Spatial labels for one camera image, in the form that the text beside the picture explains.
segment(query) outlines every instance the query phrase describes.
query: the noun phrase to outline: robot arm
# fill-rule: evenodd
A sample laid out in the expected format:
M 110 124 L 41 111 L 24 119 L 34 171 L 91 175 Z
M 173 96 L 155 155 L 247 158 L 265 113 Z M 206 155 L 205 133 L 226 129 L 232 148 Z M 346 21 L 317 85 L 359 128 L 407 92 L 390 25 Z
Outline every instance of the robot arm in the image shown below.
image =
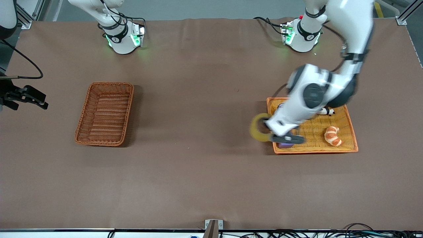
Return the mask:
M 300 144 L 302 136 L 290 131 L 318 113 L 322 107 L 339 107 L 354 94 L 357 77 L 368 52 L 373 30 L 373 0 L 330 0 L 326 13 L 346 39 L 347 53 L 340 73 L 305 64 L 288 80 L 289 99 L 265 121 L 273 142 Z
M 118 54 L 131 53 L 141 46 L 145 33 L 144 26 L 132 23 L 115 8 L 124 0 L 69 0 L 69 2 L 94 17 L 106 33 L 110 47 Z

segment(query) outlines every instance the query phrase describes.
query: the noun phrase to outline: brown table surface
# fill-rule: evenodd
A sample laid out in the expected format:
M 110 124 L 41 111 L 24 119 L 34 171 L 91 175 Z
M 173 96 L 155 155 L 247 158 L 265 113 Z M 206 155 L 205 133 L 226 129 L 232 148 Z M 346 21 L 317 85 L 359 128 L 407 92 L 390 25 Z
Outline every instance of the brown table surface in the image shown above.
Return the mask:
M 49 108 L 0 113 L 0 227 L 423 229 L 423 71 L 406 27 L 375 20 L 348 104 L 359 152 L 273 155 L 251 119 L 298 66 L 335 68 L 341 41 L 325 30 L 296 53 L 262 24 L 147 22 L 145 48 L 118 55 L 96 22 L 34 22 L 17 48 L 45 77 L 14 82 Z M 37 75 L 17 54 L 7 73 Z M 136 85 L 123 147 L 74 142 L 94 81 Z

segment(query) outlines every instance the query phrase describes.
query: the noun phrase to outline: tape roll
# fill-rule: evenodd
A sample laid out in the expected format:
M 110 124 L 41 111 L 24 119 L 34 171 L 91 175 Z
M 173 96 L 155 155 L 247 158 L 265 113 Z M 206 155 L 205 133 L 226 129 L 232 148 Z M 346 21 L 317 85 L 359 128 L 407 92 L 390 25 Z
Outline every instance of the tape roll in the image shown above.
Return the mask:
M 263 118 L 270 118 L 270 115 L 267 114 L 267 113 L 260 113 L 253 118 L 253 120 L 251 121 L 251 125 L 250 125 L 250 135 L 258 141 L 268 142 L 268 141 L 270 141 L 270 136 L 272 134 L 271 133 L 262 133 L 257 128 L 258 122 L 261 121 Z

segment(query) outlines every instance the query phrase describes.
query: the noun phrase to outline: croissant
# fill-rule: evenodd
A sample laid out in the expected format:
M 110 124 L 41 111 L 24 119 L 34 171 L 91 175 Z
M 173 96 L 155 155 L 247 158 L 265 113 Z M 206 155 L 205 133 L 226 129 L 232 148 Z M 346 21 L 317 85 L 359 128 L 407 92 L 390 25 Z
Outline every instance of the croissant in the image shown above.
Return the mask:
M 342 140 L 338 138 L 338 131 L 338 127 L 328 127 L 326 129 L 326 133 L 324 134 L 324 139 L 326 140 L 326 142 L 333 146 L 340 146 L 342 144 Z

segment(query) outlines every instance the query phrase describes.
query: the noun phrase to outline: wicker basket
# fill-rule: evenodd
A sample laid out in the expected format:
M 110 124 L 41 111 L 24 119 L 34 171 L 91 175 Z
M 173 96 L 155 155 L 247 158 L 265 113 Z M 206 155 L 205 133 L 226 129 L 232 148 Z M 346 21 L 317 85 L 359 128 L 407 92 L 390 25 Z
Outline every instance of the wicker basket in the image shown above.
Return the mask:
M 75 131 L 75 142 L 97 146 L 121 145 L 125 139 L 133 95 L 134 86 L 130 83 L 92 83 Z
M 267 98 L 268 113 L 273 115 L 278 105 L 286 99 L 286 97 Z M 305 143 L 296 144 L 287 149 L 280 149 L 277 143 L 273 143 L 274 152 L 276 154 L 357 152 L 357 140 L 346 105 L 334 108 L 334 110 L 335 114 L 332 116 L 315 115 L 311 120 L 300 125 L 299 133 L 305 137 Z M 324 139 L 324 133 L 330 126 L 339 127 L 338 136 L 343 143 L 338 147 L 330 145 Z

